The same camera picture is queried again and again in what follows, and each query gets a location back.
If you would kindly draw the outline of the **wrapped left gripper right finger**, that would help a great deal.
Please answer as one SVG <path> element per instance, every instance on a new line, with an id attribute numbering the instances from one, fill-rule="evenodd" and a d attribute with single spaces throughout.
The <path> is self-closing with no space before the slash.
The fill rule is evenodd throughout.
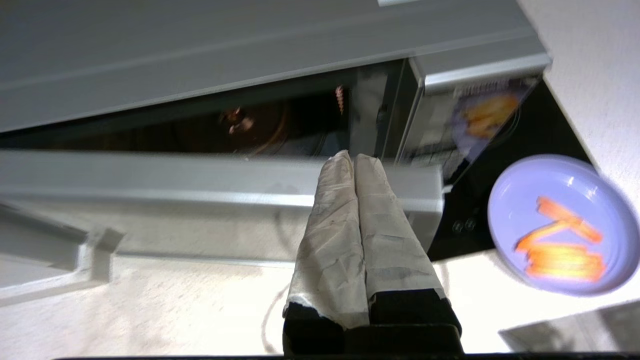
<path id="1" fill-rule="evenodd" d="M 462 326 L 379 159 L 355 160 L 369 324 L 353 331 L 360 354 L 462 354 Z"/>

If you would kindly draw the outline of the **wrapped left gripper left finger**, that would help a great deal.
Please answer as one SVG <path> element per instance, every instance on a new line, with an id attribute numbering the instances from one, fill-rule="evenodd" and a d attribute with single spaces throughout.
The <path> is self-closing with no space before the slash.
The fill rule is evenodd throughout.
<path id="1" fill-rule="evenodd" d="M 347 150 L 322 165 L 283 308 L 287 356 L 342 354 L 346 333 L 370 324 L 354 176 Z"/>

